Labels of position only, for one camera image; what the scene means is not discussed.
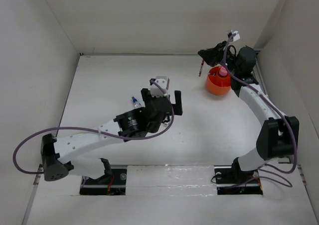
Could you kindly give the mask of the red gel pen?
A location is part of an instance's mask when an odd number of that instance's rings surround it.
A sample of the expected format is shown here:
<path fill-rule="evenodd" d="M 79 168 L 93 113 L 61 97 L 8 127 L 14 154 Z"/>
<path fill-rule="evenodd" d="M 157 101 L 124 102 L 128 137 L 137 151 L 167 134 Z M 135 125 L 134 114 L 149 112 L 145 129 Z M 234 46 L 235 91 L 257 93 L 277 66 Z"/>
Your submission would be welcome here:
<path fill-rule="evenodd" d="M 201 61 L 201 64 L 200 64 L 200 69 L 199 69 L 199 73 L 198 73 L 198 76 L 201 77 L 201 74 L 202 74 L 202 70 L 203 70 L 203 66 L 204 66 L 204 60 L 202 59 Z"/>

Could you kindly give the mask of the pink capped glue stick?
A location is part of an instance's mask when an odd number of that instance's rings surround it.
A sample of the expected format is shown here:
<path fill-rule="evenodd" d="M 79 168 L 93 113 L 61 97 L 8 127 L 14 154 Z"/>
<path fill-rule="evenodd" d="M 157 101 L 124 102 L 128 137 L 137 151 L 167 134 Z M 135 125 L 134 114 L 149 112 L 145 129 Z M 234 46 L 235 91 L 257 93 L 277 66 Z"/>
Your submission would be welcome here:
<path fill-rule="evenodd" d="M 224 67 L 221 66 L 219 68 L 218 75 L 219 75 L 219 77 L 225 78 L 225 77 L 227 77 L 228 72 Z"/>

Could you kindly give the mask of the blue capped spray bottle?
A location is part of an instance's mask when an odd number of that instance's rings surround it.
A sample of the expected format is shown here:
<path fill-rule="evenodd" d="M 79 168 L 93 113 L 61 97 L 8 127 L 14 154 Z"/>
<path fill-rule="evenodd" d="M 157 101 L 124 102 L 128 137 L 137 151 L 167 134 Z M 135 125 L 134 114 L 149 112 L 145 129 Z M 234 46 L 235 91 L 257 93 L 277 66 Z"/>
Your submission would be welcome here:
<path fill-rule="evenodd" d="M 138 109 L 138 108 L 141 108 L 142 105 L 140 104 L 140 102 L 135 98 L 135 97 L 132 97 L 132 102 L 133 102 L 133 105 L 134 105 L 134 108 L 135 109 Z"/>

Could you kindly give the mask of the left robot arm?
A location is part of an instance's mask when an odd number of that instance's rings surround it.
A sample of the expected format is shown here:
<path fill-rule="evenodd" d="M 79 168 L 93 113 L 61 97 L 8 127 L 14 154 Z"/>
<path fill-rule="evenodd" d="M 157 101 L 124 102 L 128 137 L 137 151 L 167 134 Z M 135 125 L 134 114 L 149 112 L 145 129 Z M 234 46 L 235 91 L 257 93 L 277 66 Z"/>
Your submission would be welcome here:
<path fill-rule="evenodd" d="M 54 137 L 51 133 L 44 135 L 40 154 L 45 181 L 76 174 L 107 183 L 111 171 L 106 168 L 106 159 L 103 156 L 89 159 L 85 154 L 107 145 L 155 138 L 167 131 L 160 131 L 161 125 L 172 125 L 174 116 L 182 115 L 181 91 L 174 92 L 174 103 L 167 94 L 156 96 L 154 93 L 154 89 L 142 89 L 143 107 L 117 115 L 97 129 L 77 127 L 77 134 L 66 137 Z"/>

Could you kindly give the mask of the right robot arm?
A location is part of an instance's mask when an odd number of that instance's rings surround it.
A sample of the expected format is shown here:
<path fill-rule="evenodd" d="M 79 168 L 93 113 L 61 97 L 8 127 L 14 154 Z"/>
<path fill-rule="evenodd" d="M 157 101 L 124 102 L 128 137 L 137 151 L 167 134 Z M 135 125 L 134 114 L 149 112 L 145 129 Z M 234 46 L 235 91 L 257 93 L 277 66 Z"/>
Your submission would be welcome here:
<path fill-rule="evenodd" d="M 299 120 L 281 112 L 262 92 L 252 74 L 256 65 L 256 51 L 248 46 L 237 51 L 233 45 L 223 41 L 213 48 L 199 50 L 198 55 L 203 63 L 215 70 L 212 79 L 229 78 L 231 89 L 261 124 L 255 148 L 235 158 L 228 175 L 236 183 L 243 183 L 274 158 L 296 157 Z"/>

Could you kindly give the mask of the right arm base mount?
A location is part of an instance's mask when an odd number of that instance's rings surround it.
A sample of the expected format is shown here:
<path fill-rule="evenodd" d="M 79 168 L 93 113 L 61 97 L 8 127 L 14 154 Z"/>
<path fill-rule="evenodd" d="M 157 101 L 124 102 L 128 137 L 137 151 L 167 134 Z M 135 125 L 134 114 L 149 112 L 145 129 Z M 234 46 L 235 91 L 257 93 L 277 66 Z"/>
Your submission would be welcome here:
<path fill-rule="evenodd" d="M 215 166 L 211 183 L 218 195 L 263 195 L 257 170 L 235 175 L 231 166 Z"/>

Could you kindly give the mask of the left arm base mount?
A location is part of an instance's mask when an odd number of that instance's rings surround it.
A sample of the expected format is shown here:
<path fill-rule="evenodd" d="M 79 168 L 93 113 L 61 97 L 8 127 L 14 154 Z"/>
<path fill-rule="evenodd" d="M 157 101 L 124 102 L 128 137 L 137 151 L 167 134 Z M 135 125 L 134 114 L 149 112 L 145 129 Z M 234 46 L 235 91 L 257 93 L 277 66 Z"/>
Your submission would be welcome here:
<path fill-rule="evenodd" d="M 97 179 L 82 177 L 79 190 L 84 196 L 124 196 L 126 194 L 127 165 L 111 165 L 109 160 L 101 159 L 104 174 Z"/>

